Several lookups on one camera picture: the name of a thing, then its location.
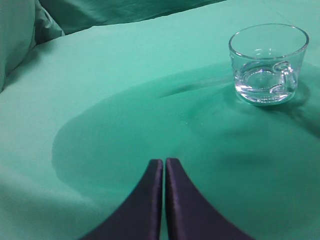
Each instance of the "water stain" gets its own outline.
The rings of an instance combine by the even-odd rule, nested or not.
[[[295,239],[307,239],[320,215],[318,76],[305,64],[297,96],[269,108],[236,97],[229,63],[156,79],[71,119],[55,137],[52,165],[83,196],[116,207],[149,159],[178,157],[247,233],[280,240],[299,229]]]

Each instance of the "green fabric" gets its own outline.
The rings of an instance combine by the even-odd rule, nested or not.
[[[223,0],[40,0],[66,34],[92,26],[131,23]]]
[[[63,35],[38,0],[0,0],[0,92],[36,43]]]
[[[0,1],[0,92],[6,76],[35,45],[34,21],[34,0]]]
[[[36,46],[0,94],[0,239],[77,239],[166,157],[254,238],[320,239],[318,9],[228,0]],[[235,96],[228,40],[270,22],[310,44],[294,99],[261,108]]]

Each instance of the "glass cup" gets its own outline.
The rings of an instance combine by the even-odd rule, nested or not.
[[[255,105],[275,105],[290,100],[298,87],[309,37],[286,24],[245,28],[229,41],[236,92]]]

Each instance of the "green sheet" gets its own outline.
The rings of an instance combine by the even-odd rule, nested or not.
[[[223,0],[40,0],[66,34],[166,16]]]
[[[6,77],[36,44],[63,35],[39,0],[0,0],[0,92]]]
[[[0,239],[79,238],[166,157],[254,238],[320,239],[319,9],[228,0],[36,46],[0,94]],[[267,108],[235,96],[228,49],[264,23],[310,36],[298,93]]]

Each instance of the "glass handle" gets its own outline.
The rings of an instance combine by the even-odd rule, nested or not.
[[[276,75],[281,75],[283,81],[270,88],[271,94],[294,91],[294,87],[292,87],[294,74],[291,64],[288,61],[281,61],[274,64],[272,66],[272,72]]]

